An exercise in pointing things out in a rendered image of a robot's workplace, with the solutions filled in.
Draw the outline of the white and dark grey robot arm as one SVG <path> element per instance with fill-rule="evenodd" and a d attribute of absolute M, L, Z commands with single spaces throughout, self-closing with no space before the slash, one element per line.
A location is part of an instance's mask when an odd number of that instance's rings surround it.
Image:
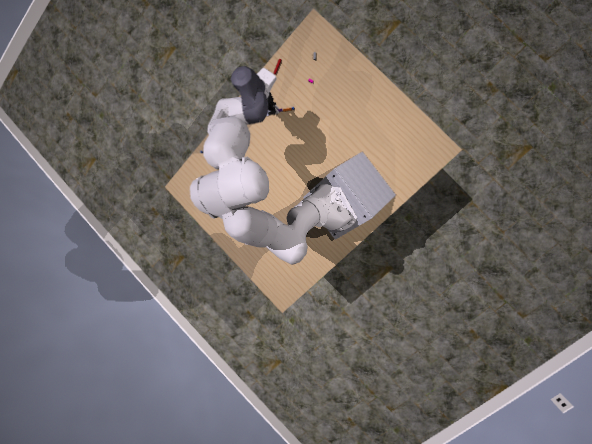
<path fill-rule="evenodd" d="M 203 148 L 207 163 L 218 171 L 195 179 L 190 186 L 190 199 L 201 212 L 223 219 L 225 231 L 238 242 L 266 247 L 279 259 L 294 265 L 307 254 L 306 235 L 314 226 L 346 230 L 354 225 L 357 216 L 341 188 L 328 184 L 320 185 L 289 210 L 290 226 L 266 211 L 247 206 L 266 199 L 269 193 L 264 169 L 244 156 L 251 136 L 247 125 L 266 118 L 267 99 L 276 80 L 265 68 L 256 74 L 241 66 L 231 74 L 232 84 L 241 97 L 218 101 Z"/>

